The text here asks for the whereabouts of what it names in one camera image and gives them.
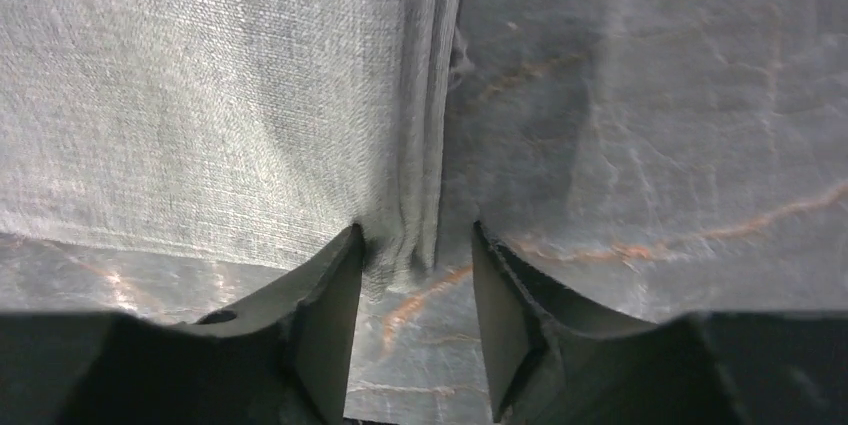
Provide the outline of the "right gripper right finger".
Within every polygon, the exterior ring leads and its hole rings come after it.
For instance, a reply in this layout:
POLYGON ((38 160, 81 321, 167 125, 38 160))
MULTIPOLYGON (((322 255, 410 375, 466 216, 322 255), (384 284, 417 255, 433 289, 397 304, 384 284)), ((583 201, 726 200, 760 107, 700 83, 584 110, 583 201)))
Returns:
POLYGON ((499 424, 843 424, 843 311, 700 311, 654 324, 537 270, 483 225, 473 287, 499 424))

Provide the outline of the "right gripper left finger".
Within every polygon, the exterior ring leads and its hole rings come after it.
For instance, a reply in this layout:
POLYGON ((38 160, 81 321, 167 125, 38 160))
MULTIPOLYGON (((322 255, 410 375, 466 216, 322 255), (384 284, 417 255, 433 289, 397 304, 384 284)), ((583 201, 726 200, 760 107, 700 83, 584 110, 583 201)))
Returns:
POLYGON ((117 311, 1 317, 5 424, 339 424, 365 243, 358 226, 194 323, 117 311))

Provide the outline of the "grey cloth napkin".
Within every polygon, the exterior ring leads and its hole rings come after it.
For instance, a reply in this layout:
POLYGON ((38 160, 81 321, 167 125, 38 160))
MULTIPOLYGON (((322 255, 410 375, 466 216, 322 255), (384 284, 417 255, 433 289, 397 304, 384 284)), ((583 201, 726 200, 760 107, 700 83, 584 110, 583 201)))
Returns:
POLYGON ((459 0, 1 0, 1 228, 364 289, 435 262, 459 0))

